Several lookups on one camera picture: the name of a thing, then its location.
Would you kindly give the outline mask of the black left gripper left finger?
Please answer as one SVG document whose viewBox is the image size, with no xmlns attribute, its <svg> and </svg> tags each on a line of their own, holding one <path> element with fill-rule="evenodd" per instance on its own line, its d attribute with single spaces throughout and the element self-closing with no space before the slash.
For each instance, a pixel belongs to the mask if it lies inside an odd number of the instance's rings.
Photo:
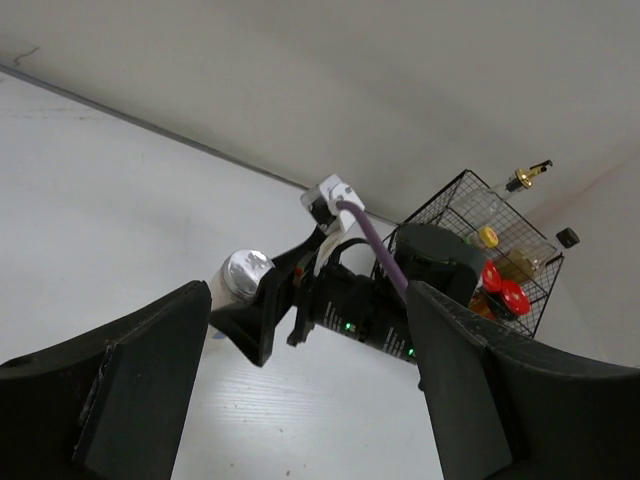
<svg viewBox="0 0 640 480">
<path fill-rule="evenodd" d="M 1 366 L 4 479 L 168 479 L 208 328 L 191 281 Z"/>
</svg>

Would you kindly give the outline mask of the red lid jar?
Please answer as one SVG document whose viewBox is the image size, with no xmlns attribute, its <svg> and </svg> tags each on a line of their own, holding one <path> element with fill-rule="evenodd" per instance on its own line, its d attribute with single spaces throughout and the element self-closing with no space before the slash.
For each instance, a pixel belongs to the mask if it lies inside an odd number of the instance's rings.
<svg viewBox="0 0 640 480">
<path fill-rule="evenodd" d="M 477 290 L 483 290 L 488 293 L 499 292 L 502 288 L 502 279 L 499 271 L 496 269 L 494 263 L 487 259 L 484 268 L 481 272 Z"/>
<path fill-rule="evenodd" d="M 490 291 L 482 287 L 472 298 L 471 311 L 496 322 L 512 322 L 531 311 L 531 303 L 519 284 L 506 280 Z"/>
</svg>

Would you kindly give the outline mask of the dark soy sauce bottle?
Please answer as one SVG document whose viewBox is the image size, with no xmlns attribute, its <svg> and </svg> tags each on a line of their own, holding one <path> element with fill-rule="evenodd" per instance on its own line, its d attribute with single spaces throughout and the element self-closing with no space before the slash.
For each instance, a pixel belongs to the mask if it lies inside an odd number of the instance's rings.
<svg viewBox="0 0 640 480">
<path fill-rule="evenodd" d="M 567 227 L 556 233 L 551 240 L 520 244 L 511 248 L 506 255 L 498 258 L 494 265 L 503 280 L 524 284 L 535 280 L 551 260 L 580 242 L 578 234 Z"/>
</svg>

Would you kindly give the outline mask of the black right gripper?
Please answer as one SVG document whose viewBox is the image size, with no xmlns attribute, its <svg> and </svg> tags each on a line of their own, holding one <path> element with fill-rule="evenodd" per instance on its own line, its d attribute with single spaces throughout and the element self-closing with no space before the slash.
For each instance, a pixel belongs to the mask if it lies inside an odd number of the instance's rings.
<svg viewBox="0 0 640 480">
<path fill-rule="evenodd" d="M 343 242 L 318 275 L 299 278 L 294 301 L 297 312 L 287 344 L 295 347 L 304 343 L 314 327 L 320 326 L 414 364 L 416 349 L 406 306 L 390 282 L 356 274 L 341 263 L 345 250 L 365 242 L 363 238 Z M 300 245 L 272 259 L 274 266 L 261 279 L 254 301 L 210 314 L 210 325 L 226 335 L 253 365 L 263 367 L 270 359 L 275 329 L 293 306 L 296 272 L 298 268 L 305 270 L 322 243 L 323 232 L 316 227 Z"/>
</svg>

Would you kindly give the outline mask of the yellow cap sauce bottle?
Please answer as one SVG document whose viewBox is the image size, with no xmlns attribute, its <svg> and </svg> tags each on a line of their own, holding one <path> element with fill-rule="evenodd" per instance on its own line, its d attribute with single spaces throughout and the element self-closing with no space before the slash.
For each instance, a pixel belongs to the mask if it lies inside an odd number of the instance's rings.
<svg viewBox="0 0 640 480">
<path fill-rule="evenodd" d="M 465 241 L 475 248 L 486 250 L 499 245 L 499 237 L 489 226 L 482 226 L 465 237 Z"/>
</svg>

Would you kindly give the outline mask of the clear glass oil bottle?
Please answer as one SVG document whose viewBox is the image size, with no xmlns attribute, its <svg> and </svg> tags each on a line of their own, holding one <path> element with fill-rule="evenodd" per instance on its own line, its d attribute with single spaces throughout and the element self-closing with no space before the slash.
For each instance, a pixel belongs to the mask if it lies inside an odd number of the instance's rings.
<svg viewBox="0 0 640 480">
<path fill-rule="evenodd" d="M 504 182 L 488 188 L 479 188 L 451 204 L 451 209 L 472 227 L 490 224 L 504 204 L 514 195 L 530 189 L 533 178 L 553 167 L 551 160 L 525 169 L 516 169 Z"/>
</svg>

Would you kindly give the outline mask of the white salt jar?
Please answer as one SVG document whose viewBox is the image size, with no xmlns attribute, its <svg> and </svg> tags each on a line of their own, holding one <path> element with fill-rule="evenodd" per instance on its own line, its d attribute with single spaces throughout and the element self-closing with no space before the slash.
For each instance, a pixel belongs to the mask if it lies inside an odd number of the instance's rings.
<svg viewBox="0 0 640 480">
<path fill-rule="evenodd" d="M 259 283 L 274 267 L 272 260 L 258 250 L 241 249 L 227 257 L 208 283 L 211 311 L 235 304 L 248 304 L 257 294 Z"/>
</svg>

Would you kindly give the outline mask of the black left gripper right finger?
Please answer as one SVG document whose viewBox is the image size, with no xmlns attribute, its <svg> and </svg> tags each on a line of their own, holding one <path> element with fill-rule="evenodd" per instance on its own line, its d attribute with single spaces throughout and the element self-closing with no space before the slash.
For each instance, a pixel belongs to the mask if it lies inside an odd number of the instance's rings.
<svg viewBox="0 0 640 480">
<path fill-rule="evenodd" d="M 407 313 L 447 479 L 635 479 L 639 372 L 487 320 L 422 282 Z"/>
</svg>

